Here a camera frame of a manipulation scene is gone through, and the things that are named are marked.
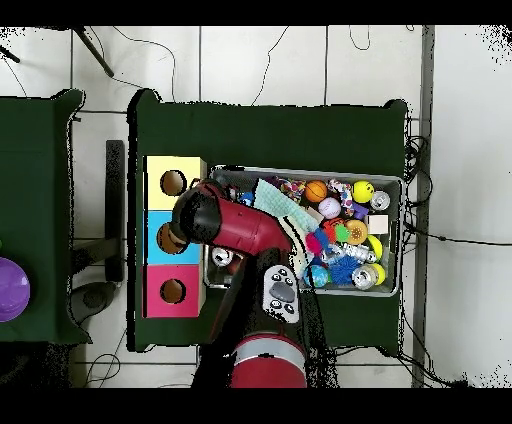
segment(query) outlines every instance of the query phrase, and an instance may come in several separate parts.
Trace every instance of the orange ball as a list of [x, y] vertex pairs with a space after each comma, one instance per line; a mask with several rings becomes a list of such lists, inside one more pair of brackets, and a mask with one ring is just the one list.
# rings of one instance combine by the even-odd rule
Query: orange ball
[[306, 198], [313, 203], [321, 202], [327, 196], [327, 186], [323, 181], [310, 181], [304, 190]]

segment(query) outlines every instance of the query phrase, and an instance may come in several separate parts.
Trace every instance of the green table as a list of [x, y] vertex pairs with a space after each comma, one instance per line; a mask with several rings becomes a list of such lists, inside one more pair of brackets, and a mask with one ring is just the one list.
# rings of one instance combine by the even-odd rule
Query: green table
[[0, 256], [17, 262], [31, 286], [25, 311], [0, 323], [0, 341], [88, 341], [68, 314], [68, 131], [82, 103], [79, 90], [50, 99], [0, 98]]
[[[200, 317], [142, 318], [142, 157], [200, 156], [209, 166], [244, 165], [403, 176], [406, 104], [385, 107], [231, 106], [161, 103], [139, 90], [128, 108], [129, 345], [206, 343], [224, 292], [207, 289]], [[399, 292], [389, 298], [319, 295], [330, 346], [398, 350]]]

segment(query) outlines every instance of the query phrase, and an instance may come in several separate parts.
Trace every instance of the white tile floor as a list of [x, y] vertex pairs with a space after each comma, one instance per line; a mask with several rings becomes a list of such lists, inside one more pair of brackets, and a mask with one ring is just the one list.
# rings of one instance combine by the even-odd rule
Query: white tile floor
[[[176, 59], [157, 45], [130, 41], [113, 27], [94, 27], [105, 59], [116, 77], [158, 91], [164, 101], [216, 101], [251, 104], [267, 66], [267, 51], [285, 27], [203, 27], [201, 74], [198, 27], [119, 27], [130, 38], [168, 46]], [[357, 46], [368, 45], [368, 27], [352, 26]], [[99, 44], [88, 31], [93, 43]], [[75, 178], [75, 237], [103, 236], [105, 142], [121, 139], [127, 145], [128, 102], [137, 87], [107, 77], [82, 42], [70, 31], [26, 29], [0, 34], [0, 45], [22, 62], [9, 65], [29, 97], [49, 97], [64, 88], [86, 93], [81, 122], [73, 123]], [[371, 45], [358, 50], [348, 26], [329, 27], [327, 104], [349, 103], [382, 106], [403, 98], [413, 118], [419, 114], [421, 29], [409, 32], [405, 25], [370, 26]], [[325, 27], [289, 27], [272, 51], [264, 89], [256, 104], [320, 105], [324, 102]], [[8, 66], [0, 60], [0, 95], [23, 96]], [[413, 134], [418, 133], [417, 121]], [[405, 309], [412, 322], [414, 253], [404, 261]], [[76, 275], [74, 285], [104, 281], [104, 268], [91, 266]], [[112, 305], [86, 322], [93, 343], [78, 348], [73, 379], [82, 387], [94, 359], [113, 353], [126, 328], [126, 285]], [[404, 351], [412, 353], [410, 331], [404, 334]], [[195, 371], [195, 347], [155, 347], [147, 353], [130, 353], [123, 339], [117, 353], [119, 373], [102, 387], [159, 387], [190, 384]], [[89, 378], [116, 373], [110, 358], [94, 366]], [[407, 370], [376, 349], [360, 349], [339, 358], [338, 375], [343, 387], [410, 387]], [[89, 387], [99, 387], [93, 382]]]

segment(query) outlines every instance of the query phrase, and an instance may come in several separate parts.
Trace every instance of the pink box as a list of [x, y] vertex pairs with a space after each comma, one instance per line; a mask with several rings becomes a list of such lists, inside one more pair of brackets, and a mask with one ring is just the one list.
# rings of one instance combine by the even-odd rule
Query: pink box
[[[148, 265], [147, 318], [197, 318], [205, 300], [199, 268], [199, 265]], [[176, 303], [168, 303], [162, 297], [162, 286], [169, 280], [174, 281], [167, 283], [168, 291], [164, 291], [164, 295], [178, 296], [179, 299], [172, 297]], [[184, 293], [177, 292], [177, 286], [184, 288]]]

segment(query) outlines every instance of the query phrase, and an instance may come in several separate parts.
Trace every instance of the green toy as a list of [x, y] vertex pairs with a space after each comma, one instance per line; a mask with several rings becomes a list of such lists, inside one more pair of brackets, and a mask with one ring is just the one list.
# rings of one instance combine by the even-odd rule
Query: green toy
[[344, 225], [336, 225], [334, 227], [336, 231], [336, 241], [343, 243], [350, 237], [350, 231]]

